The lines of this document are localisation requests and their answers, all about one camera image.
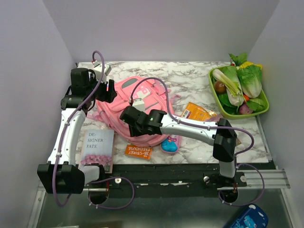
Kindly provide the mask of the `pink student backpack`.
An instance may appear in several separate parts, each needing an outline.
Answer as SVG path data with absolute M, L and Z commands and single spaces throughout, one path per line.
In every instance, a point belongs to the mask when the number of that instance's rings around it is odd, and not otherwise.
M 88 114 L 87 117 L 104 122 L 131 144 L 140 147 L 156 146 L 168 136 L 154 134 L 131 137 L 129 125 L 120 120 L 119 117 L 124 108 L 130 105 L 130 101 L 133 101 L 134 107 L 139 108 L 146 114 L 149 114 L 153 109 L 168 111 L 166 101 L 169 101 L 169 108 L 173 114 L 172 103 L 179 95 L 170 95 L 167 98 L 165 89 L 159 81 L 149 79 L 141 82 L 142 80 L 143 77 L 133 76 L 115 83 L 114 88 L 117 96 L 113 102 L 107 103 L 96 100 L 97 111 L 93 114 Z

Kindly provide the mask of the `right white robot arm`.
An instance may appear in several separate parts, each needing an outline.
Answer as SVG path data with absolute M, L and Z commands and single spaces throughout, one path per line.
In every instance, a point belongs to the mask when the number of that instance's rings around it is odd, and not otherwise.
M 229 121 L 195 121 L 153 109 L 149 114 L 133 106 L 126 107 L 120 120 L 128 124 L 132 137 L 142 135 L 178 135 L 192 138 L 213 147 L 213 157 L 219 161 L 219 182 L 229 186 L 236 180 L 235 146 L 237 134 Z

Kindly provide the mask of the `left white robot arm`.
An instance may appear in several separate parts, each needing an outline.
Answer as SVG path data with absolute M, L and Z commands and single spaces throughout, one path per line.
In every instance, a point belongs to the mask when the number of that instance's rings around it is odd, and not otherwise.
M 56 143 L 47 162 L 37 169 L 47 193 L 80 194 L 89 183 L 96 188 L 104 185 L 104 166 L 96 162 L 78 165 L 76 146 L 91 105 L 96 100 L 110 103 L 117 95 L 114 81 L 106 79 L 110 71 L 109 65 L 71 70 L 71 85 L 60 103 L 61 122 Z

